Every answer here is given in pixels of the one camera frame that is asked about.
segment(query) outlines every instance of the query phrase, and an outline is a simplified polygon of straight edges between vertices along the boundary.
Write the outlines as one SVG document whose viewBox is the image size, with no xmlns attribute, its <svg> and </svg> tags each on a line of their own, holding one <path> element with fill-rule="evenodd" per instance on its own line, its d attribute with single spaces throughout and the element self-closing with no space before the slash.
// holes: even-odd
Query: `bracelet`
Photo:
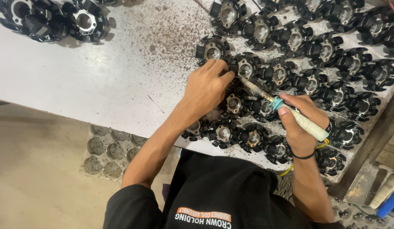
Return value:
<svg viewBox="0 0 394 229">
<path fill-rule="evenodd" d="M 306 159 L 309 159 L 309 158 L 311 158 L 311 157 L 314 156 L 314 151 L 313 151 L 313 153 L 312 153 L 311 155 L 308 155 L 308 156 L 296 156 L 293 152 L 292 152 L 292 154 L 293 154 L 293 156 L 296 157 L 297 159 L 306 160 Z"/>
</svg>

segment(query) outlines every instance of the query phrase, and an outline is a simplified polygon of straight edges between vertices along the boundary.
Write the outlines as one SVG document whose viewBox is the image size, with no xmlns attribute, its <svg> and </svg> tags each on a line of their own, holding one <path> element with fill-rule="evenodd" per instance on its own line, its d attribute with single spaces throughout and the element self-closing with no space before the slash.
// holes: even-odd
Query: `left hand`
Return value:
<svg viewBox="0 0 394 229">
<path fill-rule="evenodd" d="M 224 60 L 208 60 L 194 70 L 186 85 L 183 99 L 179 102 L 193 121 L 209 113 L 224 100 L 225 88 L 234 79 L 235 73 L 228 71 Z"/>
</svg>

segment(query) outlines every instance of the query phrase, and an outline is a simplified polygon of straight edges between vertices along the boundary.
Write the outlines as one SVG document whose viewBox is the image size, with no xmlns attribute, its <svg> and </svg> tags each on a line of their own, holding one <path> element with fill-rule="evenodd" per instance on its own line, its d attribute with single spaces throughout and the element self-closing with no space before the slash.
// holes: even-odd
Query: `yellow wire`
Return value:
<svg viewBox="0 0 394 229">
<path fill-rule="evenodd" d="M 325 139 L 324 139 L 324 143 L 323 143 L 322 145 L 318 145 L 315 149 L 325 147 L 325 146 L 326 146 L 327 144 L 329 144 L 329 143 L 330 143 L 330 141 L 329 141 L 327 138 L 325 138 Z M 286 175 L 291 169 L 293 169 L 293 164 L 292 164 L 292 166 L 291 166 L 288 170 L 286 170 L 284 173 L 279 174 L 279 175 L 280 175 L 280 176 L 284 176 L 284 175 Z"/>
<path fill-rule="evenodd" d="M 293 164 L 292 164 L 292 166 L 291 166 L 288 170 L 286 170 L 284 173 L 279 174 L 279 175 L 280 175 L 280 176 L 286 175 L 291 169 L 293 169 Z"/>
</svg>

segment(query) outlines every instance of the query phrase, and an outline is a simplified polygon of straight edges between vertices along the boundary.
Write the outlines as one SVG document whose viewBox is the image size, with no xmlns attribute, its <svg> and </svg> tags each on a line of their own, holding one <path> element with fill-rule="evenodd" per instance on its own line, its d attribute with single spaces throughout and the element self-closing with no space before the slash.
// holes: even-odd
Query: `white table surface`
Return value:
<svg viewBox="0 0 394 229">
<path fill-rule="evenodd" d="M 212 35 L 206 12 L 211 3 L 212 0 L 125 0 L 116 6 L 103 6 L 111 28 L 100 45 L 76 42 L 71 37 L 58 44 L 40 44 L 0 25 L 0 100 L 150 137 L 183 96 L 187 77 L 197 66 L 195 45 L 205 35 Z M 259 11 L 251 0 L 240 3 L 247 3 L 245 17 Z M 276 15 L 279 28 L 298 18 L 291 6 Z M 323 20 L 309 23 L 315 34 L 328 31 L 325 24 Z M 345 38 L 342 48 L 360 46 L 356 32 L 342 36 Z M 227 41 L 233 55 L 250 51 L 241 37 Z M 383 58 L 382 46 L 368 49 L 374 59 Z M 255 54 L 264 61 L 279 56 L 275 49 Z M 310 68 L 307 61 L 306 58 L 294 60 L 298 66 L 294 72 Z M 328 69 L 324 73 L 332 81 L 335 71 Z M 352 86 L 356 91 L 362 89 L 361 83 Z M 394 86 L 379 93 L 383 100 L 379 114 L 393 91 Z M 366 129 L 363 138 L 379 114 L 362 123 Z M 329 115 L 338 119 L 344 116 Z M 251 117 L 240 120 L 241 124 L 253 121 Z M 277 122 L 266 123 L 265 127 L 271 129 L 271 135 L 285 133 Z M 189 142 L 180 137 L 175 145 L 205 154 L 250 160 L 274 170 L 285 170 L 291 165 L 271 164 L 263 152 L 248 154 L 237 145 L 221 150 L 213 147 L 207 138 Z M 347 152 L 347 164 L 357 149 Z M 337 181 L 340 177 L 341 174 L 330 180 Z"/>
</svg>

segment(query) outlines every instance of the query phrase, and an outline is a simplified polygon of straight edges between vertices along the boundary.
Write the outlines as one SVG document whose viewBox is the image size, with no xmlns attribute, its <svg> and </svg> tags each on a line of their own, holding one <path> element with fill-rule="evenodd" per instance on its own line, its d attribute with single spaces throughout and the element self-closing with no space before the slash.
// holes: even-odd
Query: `blue object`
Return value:
<svg viewBox="0 0 394 229">
<path fill-rule="evenodd" d="M 381 204 L 380 208 L 377 211 L 377 216 L 384 218 L 391 212 L 394 208 L 394 192 L 389 196 L 389 198 Z"/>
<path fill-rule="evenodd" d="M 277 110 L 283 105 L 283 99 L 279 98 L 279 96 L 276 96 L 274 101 L 269 104 L 269 106 L 272 108 L 272 110 Z"/>
</svg>

